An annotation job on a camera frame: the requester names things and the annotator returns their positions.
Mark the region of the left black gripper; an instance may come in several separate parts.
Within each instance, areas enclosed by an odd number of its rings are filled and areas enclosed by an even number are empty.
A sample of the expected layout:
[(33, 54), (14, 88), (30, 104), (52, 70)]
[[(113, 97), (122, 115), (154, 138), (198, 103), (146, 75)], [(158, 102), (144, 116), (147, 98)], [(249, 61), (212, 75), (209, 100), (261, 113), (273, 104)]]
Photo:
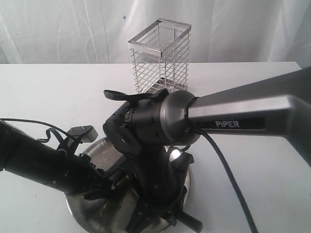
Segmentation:
[(88, 201), (117, 200), (126, 193), (130, 186), (130, 180), (123, 169), (107, 170), (77, 194), (66, 194), (66, 198), (73, 200), (82, 197)]

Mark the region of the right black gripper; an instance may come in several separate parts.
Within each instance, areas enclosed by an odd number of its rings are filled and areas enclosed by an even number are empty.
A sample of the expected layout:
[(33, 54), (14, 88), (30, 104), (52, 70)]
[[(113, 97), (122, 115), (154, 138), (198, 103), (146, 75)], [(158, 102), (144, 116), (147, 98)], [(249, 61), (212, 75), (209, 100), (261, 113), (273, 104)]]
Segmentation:
[(181, 218), (188, 188), (185, 186), (193, 156), (182, 151), (170, 161), (172, 150), (163, 145), (142, 146), (126, 154), (138, 194), (132, 218)]

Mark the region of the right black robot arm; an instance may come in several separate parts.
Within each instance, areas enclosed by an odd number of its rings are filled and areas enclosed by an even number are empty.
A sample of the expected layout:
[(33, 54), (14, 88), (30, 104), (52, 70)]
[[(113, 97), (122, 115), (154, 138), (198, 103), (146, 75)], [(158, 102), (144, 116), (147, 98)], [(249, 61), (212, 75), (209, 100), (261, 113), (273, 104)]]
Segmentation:
[(200, 135), (264, 135), (285, 138), (311, 161), (311, 70), (197, 97), (188, 91), (127, 95), (105, 90), (122, 106), (104, 123), (113, 146), (132, 162), (141, 197), (134, 214), (175, 215), (183, 182), (174, 175), (165, 146), (189, 146)]

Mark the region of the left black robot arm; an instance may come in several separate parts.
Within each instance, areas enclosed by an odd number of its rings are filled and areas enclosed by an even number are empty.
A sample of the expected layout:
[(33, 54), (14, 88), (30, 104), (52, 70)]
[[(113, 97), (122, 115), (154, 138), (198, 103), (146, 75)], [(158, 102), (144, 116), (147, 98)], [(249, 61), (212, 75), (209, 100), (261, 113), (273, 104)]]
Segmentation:
[(13, 125), (0, 122), (0, 169), (63, 192), (72, 199), (117, 199), (129, 188), (119, 170), (123, 159), (108, 171), (97, 168), (85, 153), (75, 155), (79, 144), (94, 142), (92, 125), (73, 127), (66, 138), (56, 128), (46, 138), (34, 139)]

